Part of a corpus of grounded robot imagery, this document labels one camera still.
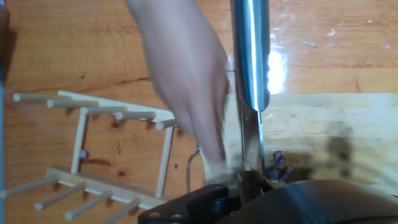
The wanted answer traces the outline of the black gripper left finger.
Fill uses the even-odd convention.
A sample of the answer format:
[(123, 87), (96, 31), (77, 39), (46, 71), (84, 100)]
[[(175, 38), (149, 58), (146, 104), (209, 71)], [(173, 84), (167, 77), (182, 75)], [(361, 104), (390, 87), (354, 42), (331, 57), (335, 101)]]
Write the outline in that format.
[(235, 195), (226, 184), (211, 184), (187, 193), (138, 216), (138, 224), (228, 223), (240, 209), (262, 195), (264, 179), (255, 171), (244, 171)]

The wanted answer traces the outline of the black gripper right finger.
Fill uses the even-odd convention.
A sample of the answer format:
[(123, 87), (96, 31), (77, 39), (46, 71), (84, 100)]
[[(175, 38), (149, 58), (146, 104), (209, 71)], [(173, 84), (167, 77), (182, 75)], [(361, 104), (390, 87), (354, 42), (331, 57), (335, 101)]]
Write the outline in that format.
[(281, 180), (264, 179), (263, 190), (274, 190), (274, 189), (284, 187), (285, 185), (286, 185), (286, 183)]

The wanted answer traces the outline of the person's right hand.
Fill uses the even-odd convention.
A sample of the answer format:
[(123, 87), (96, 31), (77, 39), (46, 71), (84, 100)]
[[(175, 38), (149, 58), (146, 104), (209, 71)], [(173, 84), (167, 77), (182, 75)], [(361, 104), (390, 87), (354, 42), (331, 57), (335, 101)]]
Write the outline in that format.
[(224, 163), (221, 139), (229, 87), (226, 52), (190, 0), (127, 0), (137, 22), (154, 90), (179, 128), (197, 139), (212, 165)]

